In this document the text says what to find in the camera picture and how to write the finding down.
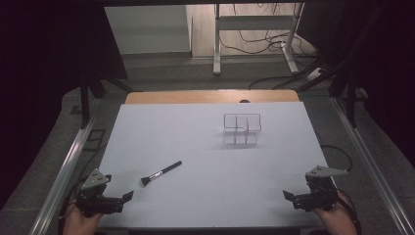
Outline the black makeup brush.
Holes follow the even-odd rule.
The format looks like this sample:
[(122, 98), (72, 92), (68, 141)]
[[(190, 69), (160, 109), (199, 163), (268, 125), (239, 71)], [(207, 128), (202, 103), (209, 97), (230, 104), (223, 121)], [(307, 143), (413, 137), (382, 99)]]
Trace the black makeup brush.
[(174, 164), (172, 164), (172, 165), (170, 165), (170, 166), (168, 166), (168, 167), (166, 167), (166, 168), (164, 168), (164, 169), (162, 169), (162, 170), (160, 170), (160, 171), (158, 171), (158, 172), (155, 172), (155, 173), (151, 174), (150, 176), (147, 176), (147, 177), (142, 177), (142, 178), (141, 178), (141, 183), (142, 183), (142, 185), (143, 185), (143, 186), (146, 186), (146, 185), (148, 185), (151, 181), (153, 181), (153, 180), (155, 180), (155, 179), (159, 178), (159, 177), (160, 177), (160, 176), (162, 176), (163, 174), (165, 174), (165, 173), (169, 172), (169, 171), (170, 171), (170, 170), (172, 170), (172, 169), (175, 169), (176, 167), (178, 167), (178, 166), (180, 166), (180, 165), (182, 165), (182, 162), (181, 162), (181, 161), (178, 161), (178, 162), (176, 162), (176, 163), (174, 163)]

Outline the black metal stand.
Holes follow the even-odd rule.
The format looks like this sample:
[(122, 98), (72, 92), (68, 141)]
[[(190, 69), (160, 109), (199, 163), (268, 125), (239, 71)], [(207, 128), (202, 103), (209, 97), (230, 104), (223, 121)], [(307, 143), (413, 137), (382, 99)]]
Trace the black metal stand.
[(102, 99), (106, 95), (106, 90), (102, 83), (103, 80), (106, 80), (110, 84), (120, 88), (127, 93), (135, 92), (133, 87), (122, 82), (120, 79), (117, 79), (115, 76), (103, 72), (102, 70), (84, 70), (80, 74), (79, 78), (82, 114), (82, 123), (80, 126), (81, 129), (85, 129), (91, 119), (89, 92), (92, 92), (92, 95), (98, 99)]
[(301, 85), (296, 88), (297, 92), (306, 91), (307, 89), (321, 83), (324, 80), (333, 77), (334, 80), (330, 85), (328, 91), (331, 97), (339, 97), (342, 92), (347, 88), (347, 97), (346, 97), (346, 118), (351, 124), (352, 127), (356, 127), (355, 121), (355, 102), (356, 102), (356, 80), (353, 78), (351, 72), (351, 62), (348, 60), (343, 60), (338, 65), (327, 70), (326, 72), (318, 75), (311, 81), (308, 81), (306, 84)]

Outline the wooden table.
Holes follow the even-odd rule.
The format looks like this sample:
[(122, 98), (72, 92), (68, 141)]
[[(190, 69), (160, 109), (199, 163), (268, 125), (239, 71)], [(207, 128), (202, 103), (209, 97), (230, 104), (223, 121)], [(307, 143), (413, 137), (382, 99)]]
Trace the wooden table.
[(137, 104), (222, 104), (266, 102), (298, 102), (298, 94), (294, 90), (188, 90), (132, 92), (126, 97), (126, 105)]

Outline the white cabinet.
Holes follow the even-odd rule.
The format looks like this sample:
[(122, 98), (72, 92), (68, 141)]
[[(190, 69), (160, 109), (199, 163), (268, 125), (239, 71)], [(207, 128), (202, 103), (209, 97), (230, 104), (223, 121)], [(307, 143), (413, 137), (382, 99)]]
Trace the white cabinet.
[(123, 55), (190, 51), (184, 5), (106, 7), (105, 12)]

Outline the person's right hand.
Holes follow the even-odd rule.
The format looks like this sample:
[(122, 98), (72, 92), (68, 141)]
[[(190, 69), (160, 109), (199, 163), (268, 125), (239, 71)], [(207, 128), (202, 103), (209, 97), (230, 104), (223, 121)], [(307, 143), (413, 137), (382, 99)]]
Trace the person's right hand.
[(312, 212), (321, 220), (330, 235), (358, 235), (353, 223), (350, 200), (344, 193), (338, 193), (340, 199), (347, 204), (345, 208), (341, 203), (336, 203), (330, 211), (314, 209)]

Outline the white power strip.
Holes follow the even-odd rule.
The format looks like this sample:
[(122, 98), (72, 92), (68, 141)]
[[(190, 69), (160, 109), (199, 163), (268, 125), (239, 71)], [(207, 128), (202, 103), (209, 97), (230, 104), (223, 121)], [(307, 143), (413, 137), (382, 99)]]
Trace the white power strip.
[(311, 81), (321, 75), (324, 71), (321, 68), (316, 68), (314, 71), (312, 71), (308, 76), (307, 80)]

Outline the black square floor frames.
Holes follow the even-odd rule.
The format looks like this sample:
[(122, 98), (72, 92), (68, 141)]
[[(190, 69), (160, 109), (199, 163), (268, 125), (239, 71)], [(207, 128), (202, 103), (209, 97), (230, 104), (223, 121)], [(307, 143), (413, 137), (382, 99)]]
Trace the black square floor frames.
[(84, 151), (95, 152), (100, 149), (105, 137), (105, 129), (92, 129), (84, 144)]

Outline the person's left hand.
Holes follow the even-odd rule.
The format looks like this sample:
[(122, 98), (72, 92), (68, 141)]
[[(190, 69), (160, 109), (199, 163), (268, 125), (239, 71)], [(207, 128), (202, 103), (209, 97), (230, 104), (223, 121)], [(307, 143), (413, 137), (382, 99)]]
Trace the person's left hand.
[(95, 213), (86, 217), (75, 205), (68, 206), (62, 235), (94, 235), (103, 215)]

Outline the white desk frame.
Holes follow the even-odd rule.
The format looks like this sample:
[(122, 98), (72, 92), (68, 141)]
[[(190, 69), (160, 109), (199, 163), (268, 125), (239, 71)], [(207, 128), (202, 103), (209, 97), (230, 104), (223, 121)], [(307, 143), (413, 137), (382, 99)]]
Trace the white desk frame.
[(300, 2), (294, 7), (293, 14), (282, 16), (221, 16), (220, 5), (214, 5), (214, 53), (213, 53), (213, 74), (221, 73), (220, 54), (220, 31), (229, 30), (287, 30), (288, 38), (281, 43), (282, 52), (289, 66), (291, 73), (298, 73), (299, 69), (292, 55), (292, 43), (300, 21), (300, 13), (303, 3)]

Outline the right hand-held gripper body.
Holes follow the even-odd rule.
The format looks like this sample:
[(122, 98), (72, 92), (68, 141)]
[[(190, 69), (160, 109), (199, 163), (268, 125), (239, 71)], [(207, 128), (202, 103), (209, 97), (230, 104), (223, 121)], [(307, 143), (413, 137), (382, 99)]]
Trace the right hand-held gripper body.
[(330, 211), (336, 203), (345, 206), (348, 204), (339, 196), (338, 189), (333, 182), (333, 176), (347, 175), (344, 169), (335, 169), (318, 165), (305, 174), (308, 194), (292, 195), (292, 203), (296, 210), (311, 212), (314, 209)]

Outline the clear acrylic organizer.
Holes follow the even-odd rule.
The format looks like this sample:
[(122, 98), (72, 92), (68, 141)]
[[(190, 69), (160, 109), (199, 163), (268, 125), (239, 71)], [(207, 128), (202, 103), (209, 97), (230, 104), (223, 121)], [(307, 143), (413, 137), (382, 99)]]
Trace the clear acrylic organizer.
[(223, 116), (223, 143), (255, 145), (261, 129), (260, 114), (225, 114)]

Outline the aluminium rail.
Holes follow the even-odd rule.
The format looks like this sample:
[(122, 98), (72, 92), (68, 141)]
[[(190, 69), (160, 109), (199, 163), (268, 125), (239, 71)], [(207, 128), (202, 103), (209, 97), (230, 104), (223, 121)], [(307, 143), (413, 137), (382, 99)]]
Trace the aluminium rail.
[(346, 108), (342, 104), (342, 99), (331, 98), (331, 103), (336, 109), (336, 112), (340, 117), (344, 127), (346, 128), (346, 132), (349, 135), (351, 142), (353, 143), (358, 153), (358, 156), (363, 161), (363, 164), (365, 165), (366, 170), (368, 171), (373, 183), (375, 184), (380, 197), (386, 205), (386, 208), (390, 213), (392, 220), (399, 231), (399, 234), (415, 235), (415, 227), (409, 221), (409, 217), (404, 210), (401, 202), (399, 201), (397, 195), (376, 164), (358, 129), (353, 127), (351, 122), (348, 120), (346, 116)]
[(58, 208), (64, 192), (68, 186), (70, 177), (89, 136), (96, 117), (89, 119), (83, 128), (80, 128), (69, 148), (66, 158), (55, 178), (55, 181), (43, 203), (40, 212), (35, 219), (28, 235), (45, 235), (52, 218)]

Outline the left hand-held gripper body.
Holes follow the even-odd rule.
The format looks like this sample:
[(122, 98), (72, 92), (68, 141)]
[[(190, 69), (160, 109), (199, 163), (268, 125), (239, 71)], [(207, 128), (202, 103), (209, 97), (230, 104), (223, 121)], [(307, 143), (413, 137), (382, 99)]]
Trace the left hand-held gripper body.
[(94, 169), (81, 184), (76, 195), (76, 206), (86, 216), (94, 214), (112, 214), (122, 212), (125, 200), (123, 198), (108, 198), (104, 196), (107, 184), (112, 176), (104, 175), (98, 169)]

